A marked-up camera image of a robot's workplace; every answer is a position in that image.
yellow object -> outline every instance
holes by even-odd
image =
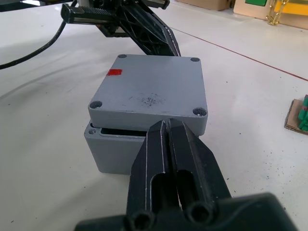
[[[274,11],[279,12],[281,6],[282,6],[282,2],[277,1]],[[302,0],[302,1],[289,0],[288,3],[283,7],[282,13],[292,13],[292,14],[308,16],[308,1],[307,0]]]
[[[281,6],[278,9],[278,12],[275,13],[275,6],[277,5],[278,0],[270,0],[269,2],[269,14],[266,16],[268,23],[270,25],[277,25],[279,23],[279,19],[281,17],[281,13],[286,6],[286,4],[289,2],[289,0],[282,0]]]

cardboard piece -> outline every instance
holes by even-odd
[[[232,0],[176,0],[201,8],[222,11],[230,7]]]
[[[296,131],[305,135],[308,135],[308,131],[303,131],[298,128],[300,120],[297,118],[299,111],[302,109],[302,100],[293,100],[287,118],[285,120],[284,127],[292,131]]]
[[[270,11],[270,1],[265,6],[256,6],[245,3],[245,0],[236,0],[234,13],[266,20],[266,16]],[[280,18],[280,24],[295,26],[308,30],[308,16],[283,13]]]

red tape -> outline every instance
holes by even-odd
[[[110,69],[107,76],[119,76],[122,74],[122,69]]]

white floor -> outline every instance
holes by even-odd
[[[59,10],[0,13],[0,63],[46,43]],[[201,140],[232,195],[271,192],[306,230],[308,136],[283,125],[291,101],[308,93],[298,78],[308,79],[308,31],[179,3],[155,12],[182,55],[202,60],[209,118]],[[125,212],[129,177],[100,173],[83,137],[87,105],[121,53],[142,54],[128,38],[67,25],[47,51],[0,71],[2,231],[69,231]]]

screw hole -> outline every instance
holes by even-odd
[[[198,61],[200,61],[200,59],[199,58],[191,58],[191,61],[198,62]]]
[[[89,130],[89,134],[93,135],[93,134],[95,134],[95,133],[96,133],[96,130],[95,130],[95,129]]]
[[[135,218],[135,230],[147,230],[151,225],[151,218],[148,214],[139,214]]]
[[[127,57],[127,55],[125,55],[125,54],[120,54],[120,55],[118,55],[118,57],[119,57],[120,59],[124,59],[124,58]]]
[[[194,222],[206,223],[209,218],[208,210],[202,205],[196,205],[191,212],[191,216]]]
[[[103,103],[101,101],[93,101],[92,103],[90,103],[90,108],[95,109],[95,108],[101,107],[102,104]]]
[[[202,107],[196,107],[192,112],[197,116],[205,116],[207,114],[206,110]]]

